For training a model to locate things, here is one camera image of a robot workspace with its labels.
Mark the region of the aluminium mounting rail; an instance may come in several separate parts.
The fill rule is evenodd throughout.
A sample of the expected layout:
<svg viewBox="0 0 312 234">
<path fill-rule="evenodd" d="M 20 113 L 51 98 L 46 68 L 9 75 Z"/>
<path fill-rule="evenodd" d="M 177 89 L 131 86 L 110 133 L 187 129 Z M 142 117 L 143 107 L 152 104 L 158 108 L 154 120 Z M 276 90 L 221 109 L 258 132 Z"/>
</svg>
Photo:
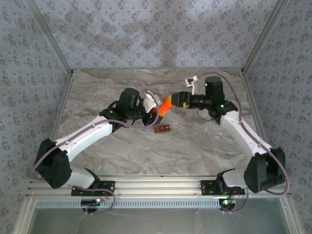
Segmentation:
<svg viewBox="0 0 312 234">
<path fill-rule="evenodd" d="M 104 175 L 100 180 L 115 182 L 117 198 L 198 198 L 201 197 L 200 182 L 215 180 L 203 175 Z M 27 197 L 69 198 L 71 188 L 67 185 L 52 189 L 44 181 L 30 180 L 25 190 Z"/>
</svg>

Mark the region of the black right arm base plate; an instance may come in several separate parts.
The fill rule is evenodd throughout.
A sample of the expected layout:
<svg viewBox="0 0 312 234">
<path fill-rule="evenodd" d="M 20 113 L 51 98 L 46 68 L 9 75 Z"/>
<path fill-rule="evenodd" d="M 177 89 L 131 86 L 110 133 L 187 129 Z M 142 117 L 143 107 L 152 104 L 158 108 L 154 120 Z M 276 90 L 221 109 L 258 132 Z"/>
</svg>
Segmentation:
<svg viewBox="0 0 312 234">
<path fill-rule="evenodd" d="M 243 188 L 228 187 L 221 180 L 202 180 L 199 187 L 202 195 L 245 195 Z"/>
</svg>

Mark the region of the aluminium frame post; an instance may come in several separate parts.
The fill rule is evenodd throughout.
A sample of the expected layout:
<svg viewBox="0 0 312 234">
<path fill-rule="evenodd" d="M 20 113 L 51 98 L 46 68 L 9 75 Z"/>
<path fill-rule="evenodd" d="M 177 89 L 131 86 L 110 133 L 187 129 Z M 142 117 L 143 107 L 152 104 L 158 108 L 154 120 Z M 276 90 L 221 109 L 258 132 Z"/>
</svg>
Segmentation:
<svg viewBox="0 0 312 234">
<path fill-rule="evenodd" d="M 47 20 L 45 19 L 43 13 L 40 11 L 35 0 L 23 0 L 27 8 L 29 9 L 32 17 L 34 18 L 36 24 L 38 25 L 40 31 L 43 33 L 47 43 L 49 44 L 51 50 L 55 54 L 58 62 L 67 74 L 72 74 L 71 66 L 69 65 L 64 53 L 62 52 L 56 38 L 50 29 Z"/>
<path fill-rule="evenodd" d="M 264 48 L 266 42 L 268 41 L 271 33 L 273 32 L 276 24 L 278 23 L 279 19 L 281 18 L 283 12 L 285 11 L 286 7 L 289 5 L 291 0 L 276 0 L 274 7 L 272 8 L 268 18 L 257 37 L 244 65 L 241 68 L 241 72 L 243 76 L 246 76 L 254 63 L 256 62 L 259 54 L 261 53 L 262 49 Z"/>
</svg>

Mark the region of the small black circuit board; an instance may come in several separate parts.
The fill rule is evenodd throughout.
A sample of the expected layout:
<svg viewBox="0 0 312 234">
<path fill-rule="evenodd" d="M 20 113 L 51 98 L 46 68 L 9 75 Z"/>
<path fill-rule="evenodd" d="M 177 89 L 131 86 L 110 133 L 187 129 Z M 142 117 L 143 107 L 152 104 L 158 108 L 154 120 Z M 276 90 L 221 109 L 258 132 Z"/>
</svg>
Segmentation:
<svg viewBox="0 0 312 234">
<path fill-rule="evenodd" d="M 83 199 L 80 203 L 81 206 L 99 206 L 102 200 L 99 198 L 96 199 Z"/>
<path fill-rule="evenodd" d="M 220 204 L 220 210 L 231 212 L 236 205 L 236 200 L 235 199 L 219 199 L 219 204 Z"/>
</svg>

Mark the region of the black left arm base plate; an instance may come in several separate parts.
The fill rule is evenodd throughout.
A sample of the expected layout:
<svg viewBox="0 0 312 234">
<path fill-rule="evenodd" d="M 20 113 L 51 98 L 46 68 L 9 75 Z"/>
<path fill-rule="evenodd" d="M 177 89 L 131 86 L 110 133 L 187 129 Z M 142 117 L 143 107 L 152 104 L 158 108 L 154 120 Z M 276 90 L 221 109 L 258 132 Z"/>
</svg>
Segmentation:
<svg viewBox="0 0 312 234">
<path fill-rule="evenodd" d="M 71 190 L 71 196 L 113 196 L 111 193 L 106 191 L 100 191 L 100 189 L 106 189 L 111 192 L 115 191 L 115 182 L 114 181 L 99 181 L 94 183 L 89 187 L 92 191 L 86 191 L 79 189 L 78 187 L 73 187 Z"/>
</svg>

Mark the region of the grey metal panel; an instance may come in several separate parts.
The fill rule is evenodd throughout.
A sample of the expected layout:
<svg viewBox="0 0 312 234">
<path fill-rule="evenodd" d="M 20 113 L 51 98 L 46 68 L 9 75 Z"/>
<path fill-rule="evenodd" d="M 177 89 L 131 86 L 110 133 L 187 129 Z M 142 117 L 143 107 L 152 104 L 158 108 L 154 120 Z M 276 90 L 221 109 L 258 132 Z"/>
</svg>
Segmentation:
<svg viewBox="0 0 312 234">
<path fill-rule="evenodd" d="M 290 234 L 280 215 L 209 209 L 37 209 L 28 234 Z"/>
</svg>

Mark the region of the brown pill organizer box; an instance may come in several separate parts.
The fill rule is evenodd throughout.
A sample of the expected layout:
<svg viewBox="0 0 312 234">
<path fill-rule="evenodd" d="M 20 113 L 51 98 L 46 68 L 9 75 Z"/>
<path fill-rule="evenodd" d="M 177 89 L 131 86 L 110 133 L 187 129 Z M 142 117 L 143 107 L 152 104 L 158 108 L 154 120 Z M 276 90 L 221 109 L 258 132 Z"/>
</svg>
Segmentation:
<svg viewBox="0 0 312 234">
<path fill-rule="evenodd" d="M 159 133 L 165 133 L 165 132 L 170 132 L 171 131 L 171 127 L 169 124 L 163 124 L 163 125 L 156 125 L 154 127 L 154 132 L 156 134 L 159 134 Z"/>
</svg>

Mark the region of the orange pill bottle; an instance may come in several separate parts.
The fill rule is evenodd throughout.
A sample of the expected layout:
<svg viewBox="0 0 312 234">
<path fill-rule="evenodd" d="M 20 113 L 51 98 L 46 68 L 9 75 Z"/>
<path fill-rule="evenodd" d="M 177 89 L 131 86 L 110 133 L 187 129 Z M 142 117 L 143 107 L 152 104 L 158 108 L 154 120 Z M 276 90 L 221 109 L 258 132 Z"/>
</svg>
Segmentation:
<svg viewBox="0 0 312 234">
<path fill-rule="evenodd" d="M 172 106 L 173 105 L 171 103 L 163 101 L 163 103 L 159 106 L 159 114 L 163 116 L 168 110 L 172 108 Z"/>
</svg>

